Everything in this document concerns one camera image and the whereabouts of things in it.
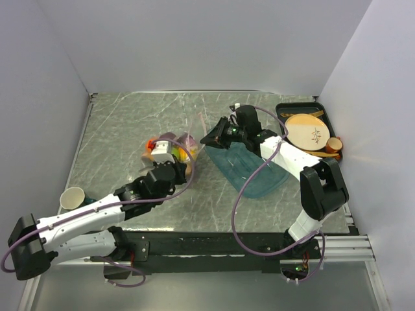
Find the teal transparent food tray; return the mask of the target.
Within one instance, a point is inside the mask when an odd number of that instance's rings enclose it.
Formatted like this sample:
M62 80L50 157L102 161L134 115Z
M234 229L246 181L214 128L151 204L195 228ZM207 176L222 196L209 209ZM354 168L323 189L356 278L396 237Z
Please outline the teal transparent food tray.
M232 143L229 149L205 146L210 160L236 191L240 191L246 180L265 160L248 151L242 143ZM278 189L287 181L289 173L273 162L263 168L243 192L245 198L258 199Z

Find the orange tangerine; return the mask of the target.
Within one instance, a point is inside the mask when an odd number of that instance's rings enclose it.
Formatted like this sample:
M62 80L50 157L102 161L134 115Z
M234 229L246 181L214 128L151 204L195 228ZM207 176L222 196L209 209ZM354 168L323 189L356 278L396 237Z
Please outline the orange tangerine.
M153 149L155 148L155 146L156 146L156 143L152 139L150 139L146 143L146 150L148 150L149 152L151 152L151 151L153 151Z

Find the clear zip top bag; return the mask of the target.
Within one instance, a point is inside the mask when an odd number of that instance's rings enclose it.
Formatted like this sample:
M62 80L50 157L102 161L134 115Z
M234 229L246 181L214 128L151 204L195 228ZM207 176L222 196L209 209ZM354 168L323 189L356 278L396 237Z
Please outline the clear zip top bag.
M189 121L188 125L185 126L185 129L182 130L179 134L175 133L177 135L177 139L175 141L162 141L162 140L160 140L160 135L156 136L156 137L152 137L150 139L152 139L156 143L155 148L153 149L153 151L149 152L148 150L146 150L146 144L145 144L145 151L144 152L151 153L151 155L154 157L153 164L154 163L161 164L161 163L166 162L168 160L173 160L173 157L175 157L175 156L172 155L172 148L174 146L183 148L185 150L185 152L187 153L187 161L186 162L181 162L181 163L184 163L184 164L187 165L185 173L186 173L186 176L189 176L193 171L192 166L191 166L191 159L188 155L188 154L191 154L191 153L185 148L185 146L183 146L182 144L180 144L177 141L179 136L181 134L183 134L184 132L190 133L199 145L199 152L197 153L196 157L191 156L192 159L194 161L196 161L199 153L201 152L201 150L204 147L204 144L201 144L200 140L201 140L201 138L203 138L207 134L206 124L205 124L204 118L203 118L201 113L198 113L197 115L195 115ZM149 168L153 164L144 165L144 166L146 168Z

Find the green apple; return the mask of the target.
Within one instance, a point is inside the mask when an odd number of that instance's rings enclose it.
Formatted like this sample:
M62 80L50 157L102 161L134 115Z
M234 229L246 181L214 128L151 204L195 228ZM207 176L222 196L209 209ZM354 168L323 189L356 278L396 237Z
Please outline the green apple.
M174 146L172 148L172 155L174 155L177 158L177 160L179 160L180 162L187 161L187 153L185 152L183 148Z

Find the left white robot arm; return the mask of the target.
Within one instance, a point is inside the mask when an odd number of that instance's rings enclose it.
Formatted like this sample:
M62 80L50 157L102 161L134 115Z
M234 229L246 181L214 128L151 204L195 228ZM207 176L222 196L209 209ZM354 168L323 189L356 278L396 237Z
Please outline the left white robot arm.
M1 259L1 270L26 281L46 272L52 264L84 257L92 251L114 260L125 258L128 241L114 224L141 216L177 197L176 186L189 183L186 168L177 158L156 163L145 176L95 203L39 220L32 214L20 217L8 238L9 249ZM5 266L8 257L12 259L12 269Z

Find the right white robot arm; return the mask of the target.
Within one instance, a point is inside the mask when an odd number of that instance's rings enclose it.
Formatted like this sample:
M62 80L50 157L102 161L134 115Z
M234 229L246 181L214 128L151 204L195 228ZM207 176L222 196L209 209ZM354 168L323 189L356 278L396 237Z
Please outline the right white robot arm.
M306 241L317 235L324 221L349 200L339 163L333 158L308 154L285 141L284 136L264 129L257 116L257 106L233 105L230 109L232 114L221 117L200 142L218 149L242 143L264 159L244 182L240 195L269 163L276 164L299 181L302 211L287 231L290 238L283 243L285 253L298 258L307 249Z

